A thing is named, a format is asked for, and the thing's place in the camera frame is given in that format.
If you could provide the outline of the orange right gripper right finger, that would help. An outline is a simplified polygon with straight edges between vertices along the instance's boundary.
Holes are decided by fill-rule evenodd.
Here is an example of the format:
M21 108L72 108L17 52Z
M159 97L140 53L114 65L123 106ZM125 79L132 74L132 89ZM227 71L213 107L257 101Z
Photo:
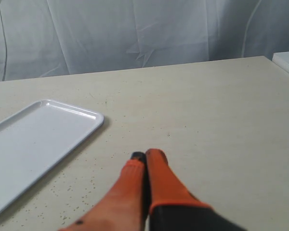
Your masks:
M145 155L151 190L151 231L243 230L194 197L173 173L162 150L149 149Z

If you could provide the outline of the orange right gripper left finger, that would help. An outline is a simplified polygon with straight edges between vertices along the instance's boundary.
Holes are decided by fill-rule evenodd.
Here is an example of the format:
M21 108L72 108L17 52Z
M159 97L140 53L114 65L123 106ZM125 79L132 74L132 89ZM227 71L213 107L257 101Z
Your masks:
M143 231L145 229L145 154L134 152L118 180L85 215L63 231Z

